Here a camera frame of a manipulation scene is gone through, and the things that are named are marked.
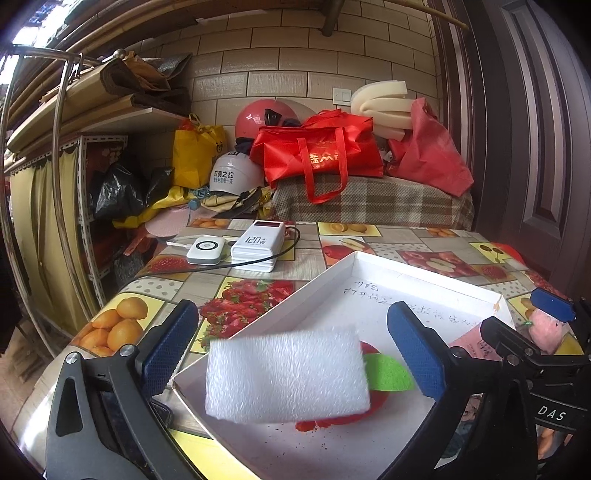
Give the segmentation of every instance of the yellow curtain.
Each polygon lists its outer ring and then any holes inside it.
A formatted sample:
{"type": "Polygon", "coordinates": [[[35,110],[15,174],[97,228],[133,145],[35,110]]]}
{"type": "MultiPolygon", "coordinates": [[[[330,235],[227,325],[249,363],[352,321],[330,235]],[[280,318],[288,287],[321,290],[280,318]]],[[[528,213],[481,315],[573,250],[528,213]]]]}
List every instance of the yellow curtain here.
{"type": "MultiPolygon", "coordinates": [[[[77,148],[72,147],[61,153],[61,198],[74,269],[86,303],[93,312],[97,312],[98,304],[80,258],[82,245],[78,239],[76,209],[77,152],[77,148]]],[[[14,226],[34,304],[57,325],[74,335],[87,319],[74,292],[61,250],[53,206],[52,178],[49,161],[13,176],[14,226]]]]}

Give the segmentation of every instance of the metal railing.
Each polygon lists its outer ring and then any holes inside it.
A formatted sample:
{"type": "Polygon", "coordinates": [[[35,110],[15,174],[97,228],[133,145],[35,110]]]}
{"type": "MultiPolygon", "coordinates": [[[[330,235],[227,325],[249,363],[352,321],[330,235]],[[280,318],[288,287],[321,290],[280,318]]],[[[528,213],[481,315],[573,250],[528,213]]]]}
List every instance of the metal railing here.
{"type": "MultiPolygon", "coordinates": [[[[6,91],[6,96],[4,99],[4,107],[2,108],[2,115],[0,116],[0,154],[2,154],[2,165],[0,168],[0,225],[2,227],[2,236],[4,237],[4,243],[6,245],[6,250],[8,254],[8,260],[10,262],[10,266],[12,269],[12,273],[15,278],[15,282],[17,284],[18,292],[21,295],[22,302],[27,310],[27,313],[35,326],[35,329],[39,333],[43,344],[49,350],[49,353],[53,357],[57,355],[56,352],[51,344],[47,339],[47,335],[45,330],[42,328],[41,323],[37,319],[37,313],[31,304],[31,299],[28,294],[27,284],[24,280],[24,276],[21,272],[18,257],[17,257],[17,250],[15,249],[14,241],[13,241],[13,234],[12,234],[12,227],[11,227],[11,218],[10,213],[8,210],[8,202],[6,199],[6,190],[5,190],[5,176],[6,171],[4,169],[4,152],[6,151],[7,147],[7,127],[8,127],[8,117],[9,117],[9,110],[12,103],[12,96],[14,94],[15,86],[18,83],[18,78],[21,73],[22,69],[22,62],[25,56],[30,57],[41,57],[45,59],[53,59],[53,60],[62,60],[65,61],[66,64],[64,65],[64,69],[61,75],[61,82],[60,82],[60,89],[57,93],[57,100],[56,100],[56,110],[53,119],[53,131],[51,136],[51,153],[53,157],[52,162],[52,188],[53,188],[53,203],[54,209],[56,212],[56,221],[57,221],[57,230],[60,237],[60,244],[61,249],[63,251],[64,259],[66,261],[66,267],[68,269],[68,274],[74,285],[74,292],[76,293],[76,298],[78,299],[84,315],[86,316],[86,320],[90,320],[92,318],[92,313],[90,311],[89,305],[86,303],[86,299],[84,297],[82,291],[82,285],[78,279],[76,274],[76,270],[74,267],[74,261],[72,257],[72,252],[70,250],[70,246],[68,243],[68,236],[66,231],[66,223],[64,220],[64,210],[63,204],[61,201],[61,183],[60,183],[60,129],[61,129],[61,116],[63,113],[64,103],[66,100],[66,87],[69,84],[69,81],[72,77],[72,73],[74,71],[74,66],[77,66],[76,71],[78,72],[82,65],[85,66],[97,66],[101,65],[101,63],[106,62],[112,58],[123,58],[125,57],[125,50],[119,49],[116,50],[112,56],[108,57],[104,60],[96,60],[90,57],[86,57],[81,54],[70,53],[61,50],[53,50],[52,48],[39,48],[39,47],[29,47],[25,45],[10,45],[6,47],[0,47],[0,57],[3,57],[2,64],[0,65],[0,73],[2,73],[8,56],[16,55],[18,56],[17,65],[14,70],[14,74],[12,75],[12,79],[8,85],[8,89],[6,91]]],[[[11,165],[11,171],[18,168],[18,165],[11,165]]]]}

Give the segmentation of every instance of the black cable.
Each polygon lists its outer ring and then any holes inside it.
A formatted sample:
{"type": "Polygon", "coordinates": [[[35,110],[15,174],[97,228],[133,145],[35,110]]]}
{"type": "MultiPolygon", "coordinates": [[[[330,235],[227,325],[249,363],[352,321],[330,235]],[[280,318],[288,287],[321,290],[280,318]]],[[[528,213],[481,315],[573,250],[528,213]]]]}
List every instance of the black cable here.
{"type": "Polygon", "coordinates": [[[162,272],[144,273],[142,275],[138,275],[136,277],[133,277],[132,279],[130,279],[129,281],[127,281],[125,283],[125,285],[123,285],[119,289],[119,291],[123,290],[127,285],[129,285],[130,283],[134,282],[135,280],[139,280],[140,278],[155,277],[156,275],[172,275],[174,273],[206,272],[206,271],[209,271],[209,270],[218,270],[219,268],[243,267],[244,265],[252,265],[254,263],[266,262],[267,260],[273,260],[274,258],[281,257],[282,255],[285,255],[287,252],[293,250],[296,247],[297,243],[300,241],[301,232],[298,230],[297,227],[295,227],[293,225],[286,225],[285,226],[285,229],[286,230],[287,229],[293,230],[295,232],[295,238],[294,238],[293,244],[291,244],[289,247],[287,247],[285,250],[282,250],[278,254],[271,255],[270,257],[260,258],[258,260],[250,260],[248,262],[241,262],[241,263],[224,264],[224,263],[221,263],[220,262],[220,263],[218,263],[216,265],[207,265],[205,267],[183,268],[182,270],[165,270],[165,271],[162,271],[162,272]]]}

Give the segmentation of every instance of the floor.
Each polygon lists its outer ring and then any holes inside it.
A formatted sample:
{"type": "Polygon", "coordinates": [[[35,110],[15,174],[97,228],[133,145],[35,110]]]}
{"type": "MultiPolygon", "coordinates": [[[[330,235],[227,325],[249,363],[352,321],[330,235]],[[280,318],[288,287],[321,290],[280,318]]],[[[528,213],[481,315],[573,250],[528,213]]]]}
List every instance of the floor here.
{"type": "MultiPolygon", "coordinates": [[[[28,336],[36,337],[30,321],[22,322],[22,328],[28,336]]],[[[6,353],[0,357],[0,421],[7,430],[10,431],[45,366],[31,344],[15,329],[6,353]]]]}

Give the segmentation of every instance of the red helmet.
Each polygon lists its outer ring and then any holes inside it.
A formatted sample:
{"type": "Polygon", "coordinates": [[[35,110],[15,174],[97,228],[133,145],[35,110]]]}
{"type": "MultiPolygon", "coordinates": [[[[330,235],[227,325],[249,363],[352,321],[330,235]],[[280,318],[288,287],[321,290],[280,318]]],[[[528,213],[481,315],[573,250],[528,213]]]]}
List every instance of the red helmet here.
{"type": "Polygon", "coordinates": [[[297,115],[283,102],[273,98],[256,100],[246,105],[238,114],[235,127],[236,138],[256,138],[260,127],[266,125],[281,127],[288,118],[297,119],[297,115]]]}

